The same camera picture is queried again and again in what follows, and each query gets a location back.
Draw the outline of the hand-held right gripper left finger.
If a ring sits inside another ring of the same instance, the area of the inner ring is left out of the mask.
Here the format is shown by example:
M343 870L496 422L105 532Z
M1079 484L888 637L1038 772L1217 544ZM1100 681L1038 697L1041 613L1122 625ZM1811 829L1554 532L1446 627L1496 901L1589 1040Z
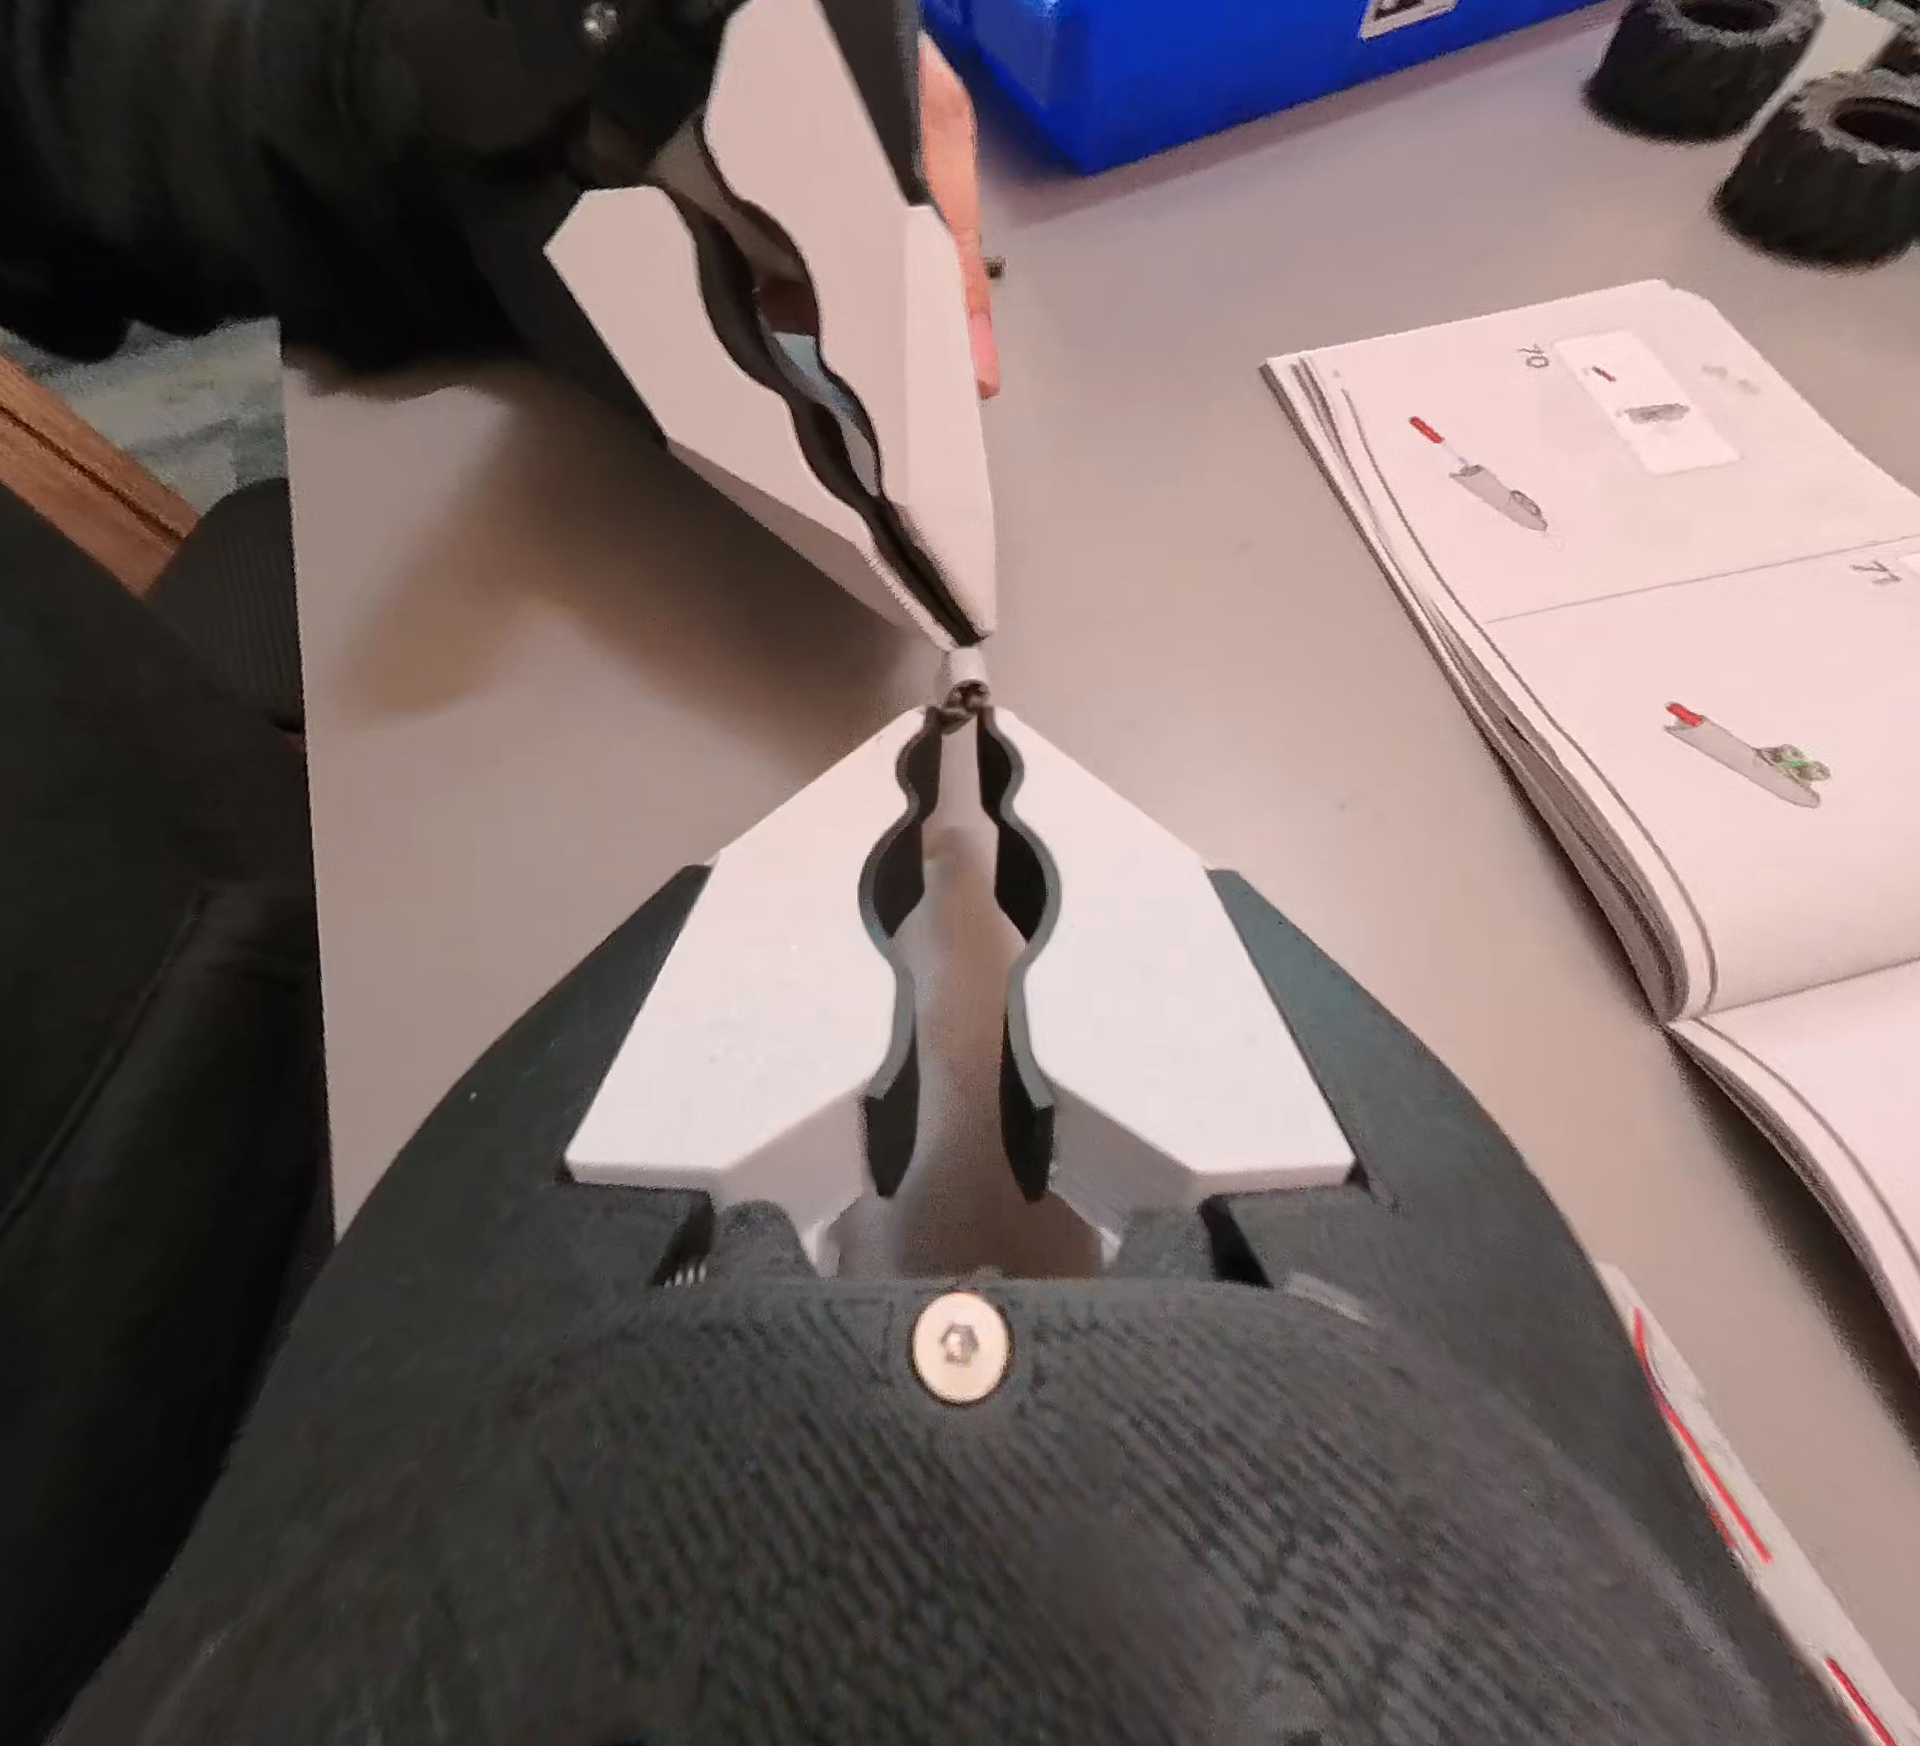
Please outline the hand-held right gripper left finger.
M713 857L564 1166L713 1206L890 1200L920 1135L914 973L944 727L905 711Z

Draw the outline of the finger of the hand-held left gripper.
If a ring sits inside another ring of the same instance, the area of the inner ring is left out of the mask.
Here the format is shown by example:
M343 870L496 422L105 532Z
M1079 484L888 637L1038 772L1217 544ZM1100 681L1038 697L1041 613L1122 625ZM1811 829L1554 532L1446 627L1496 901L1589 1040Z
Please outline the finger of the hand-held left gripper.
M709 318L698 236L669 194L656 184L587 194L547 242L547 259L675 460L879 619L939 650L961 644L814 471L797 403L732 358Z
M703 148L746 223L791 250L814 334L770 333L804 460L924 634L997 633L997 510L949 223L907 198L822 0L730 21Z

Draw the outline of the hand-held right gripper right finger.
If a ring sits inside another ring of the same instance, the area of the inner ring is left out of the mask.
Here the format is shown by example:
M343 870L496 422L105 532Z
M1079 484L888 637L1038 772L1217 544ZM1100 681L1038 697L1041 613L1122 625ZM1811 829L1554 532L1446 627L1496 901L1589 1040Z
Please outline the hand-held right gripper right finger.
M1202 1206L1350 1183L1357 1155L1202 857L1011 711L975 721L1022 1194Z

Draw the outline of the person's left forearm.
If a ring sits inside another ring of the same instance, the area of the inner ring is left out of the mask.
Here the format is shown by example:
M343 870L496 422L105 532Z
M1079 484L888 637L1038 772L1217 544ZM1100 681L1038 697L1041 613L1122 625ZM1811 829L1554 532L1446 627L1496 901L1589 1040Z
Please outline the person's left forearm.
M3 323L65 358L274 314L354 369L539 358L584 323L508 248L563 151L456 151L391 0L3 0Z

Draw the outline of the person's left hand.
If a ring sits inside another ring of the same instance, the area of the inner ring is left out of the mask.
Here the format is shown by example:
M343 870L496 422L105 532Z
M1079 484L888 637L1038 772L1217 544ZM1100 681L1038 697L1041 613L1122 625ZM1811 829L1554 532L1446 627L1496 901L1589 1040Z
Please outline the person's left hand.
M1001 361L981 242L975 109L958 72L927 35L920 35L920 133L924 181L961 272L975 394L994 401L1001 388Z

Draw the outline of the wooden furniture edge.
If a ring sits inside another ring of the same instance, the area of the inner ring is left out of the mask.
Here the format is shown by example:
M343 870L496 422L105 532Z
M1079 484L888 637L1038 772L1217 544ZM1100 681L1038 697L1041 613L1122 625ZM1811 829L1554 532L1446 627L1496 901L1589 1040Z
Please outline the wooden furniture edge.
M201 520L11 358L3 358L3 484L136 595Z

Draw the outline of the black mesh chair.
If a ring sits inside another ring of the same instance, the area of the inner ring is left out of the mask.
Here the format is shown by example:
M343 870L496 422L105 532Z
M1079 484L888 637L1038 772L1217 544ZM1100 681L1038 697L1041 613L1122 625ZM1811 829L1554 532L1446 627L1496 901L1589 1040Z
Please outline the black mesh chair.
M205 1506L327 1176L292 744L3 496L3 1741Z

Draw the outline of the open instruction booklet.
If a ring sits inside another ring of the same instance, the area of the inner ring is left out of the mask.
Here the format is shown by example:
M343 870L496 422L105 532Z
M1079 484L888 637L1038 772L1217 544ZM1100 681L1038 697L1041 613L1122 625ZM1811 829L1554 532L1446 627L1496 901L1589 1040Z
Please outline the open instruction booklet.
M1917 1354L1917 496L1663 277L1262 375Z

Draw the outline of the grey toy truck model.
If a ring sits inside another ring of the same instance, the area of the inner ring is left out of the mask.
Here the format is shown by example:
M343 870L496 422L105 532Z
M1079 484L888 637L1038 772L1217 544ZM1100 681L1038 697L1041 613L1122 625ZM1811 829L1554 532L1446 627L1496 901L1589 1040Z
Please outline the grey toy truck model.
M1835 1590L1745 1468L1710 1411L1709 1391L1639 1289L1609 1262L1597 1264L1597 1276L1694 1488L1794 1653L1849 1719L1857 1743L1917 1743L1917 1710L1896 1686Z

